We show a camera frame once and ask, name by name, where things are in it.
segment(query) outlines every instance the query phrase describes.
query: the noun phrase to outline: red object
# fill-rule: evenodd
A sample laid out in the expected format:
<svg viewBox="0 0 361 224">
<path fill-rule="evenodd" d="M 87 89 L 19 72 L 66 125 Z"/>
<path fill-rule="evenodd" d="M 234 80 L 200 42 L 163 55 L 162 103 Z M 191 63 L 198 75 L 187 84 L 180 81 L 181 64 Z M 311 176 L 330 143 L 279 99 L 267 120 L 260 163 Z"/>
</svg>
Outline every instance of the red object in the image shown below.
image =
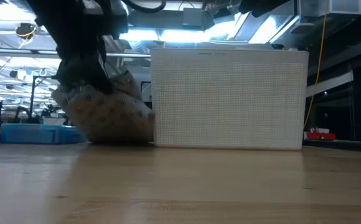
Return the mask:
<svg viewBox="0 0 361 224">
<path fill-rule="evenodd" d="M 319 128 L 312 128 L 310 132 L 306 133 L 307 139 L 315 140 L 335 140 L 335 134 L 333 133 L 320 133 Z"/>
</svg>

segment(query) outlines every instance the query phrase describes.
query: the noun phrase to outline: white board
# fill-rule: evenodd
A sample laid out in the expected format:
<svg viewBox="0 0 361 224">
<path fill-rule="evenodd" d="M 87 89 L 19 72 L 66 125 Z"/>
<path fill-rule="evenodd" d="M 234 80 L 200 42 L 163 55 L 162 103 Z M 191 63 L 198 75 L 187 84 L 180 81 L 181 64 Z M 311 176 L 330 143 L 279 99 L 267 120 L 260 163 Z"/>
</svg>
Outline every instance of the white board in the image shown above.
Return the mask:
<svg viewBox="0 0 361 224">
<path fill-rule="evenodd" d="M 154 49 L 154 142 L 300 149 L 307 52 Z"/>
</svg>

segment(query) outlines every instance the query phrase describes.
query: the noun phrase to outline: wooden table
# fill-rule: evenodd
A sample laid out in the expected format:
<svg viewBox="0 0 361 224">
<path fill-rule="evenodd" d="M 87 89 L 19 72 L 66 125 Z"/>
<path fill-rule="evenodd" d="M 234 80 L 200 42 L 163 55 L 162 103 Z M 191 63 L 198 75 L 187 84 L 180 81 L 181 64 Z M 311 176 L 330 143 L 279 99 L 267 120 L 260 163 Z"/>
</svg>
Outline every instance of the wooden table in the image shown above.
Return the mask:
<svg viewBox="0 0 361 224">
<path fill-rule="evenodd" d="M 361 152 L 0 145 L 0 223 L 361 223 Z"/>
</svg>

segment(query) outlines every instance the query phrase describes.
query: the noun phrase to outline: blue bin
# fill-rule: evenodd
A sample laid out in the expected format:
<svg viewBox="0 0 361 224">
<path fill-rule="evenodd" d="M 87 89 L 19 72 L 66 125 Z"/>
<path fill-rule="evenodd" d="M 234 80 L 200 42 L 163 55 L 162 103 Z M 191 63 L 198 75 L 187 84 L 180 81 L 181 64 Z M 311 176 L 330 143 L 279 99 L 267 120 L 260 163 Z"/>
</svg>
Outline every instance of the blue bin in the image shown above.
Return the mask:
<svg viewBox="0 0 361 224">
<path fill-rule="evenodd" d="M 87 141 L 75 127 L 48 124 L 2 124 L 4 144 L 74 144 Z"/>
</svg>

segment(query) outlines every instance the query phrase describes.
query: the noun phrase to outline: robotic arm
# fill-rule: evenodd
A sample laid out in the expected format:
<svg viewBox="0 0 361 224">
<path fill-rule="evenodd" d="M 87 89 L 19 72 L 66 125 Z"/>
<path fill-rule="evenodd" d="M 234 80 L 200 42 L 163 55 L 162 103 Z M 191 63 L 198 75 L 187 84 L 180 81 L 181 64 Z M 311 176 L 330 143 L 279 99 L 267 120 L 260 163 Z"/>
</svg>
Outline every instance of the robotic arm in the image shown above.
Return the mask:
<svg viewBox="0 0 361 224">
<path fill-rule="evenodd" d="M 149 9 L 130 0 L 122 1 L 145 13 L 159 12 L 166 5 L 162 0 L 159 7 Z M 27 2 L 37 16 L 37 25 L 45 26 L 57 44 L 56 51 L 62 61 L 55 78 L 62 86 L 71 89 L 86 82 L 103 93 L 112 93 L 105 70 L 106 47 L 102 36 L 111 35 L 116 40 L 128 32 L 127 14 L 120 0 L 95 0 L 101 8 L 98 13 L 91 12 L 82 0 Z"/>
</svg>

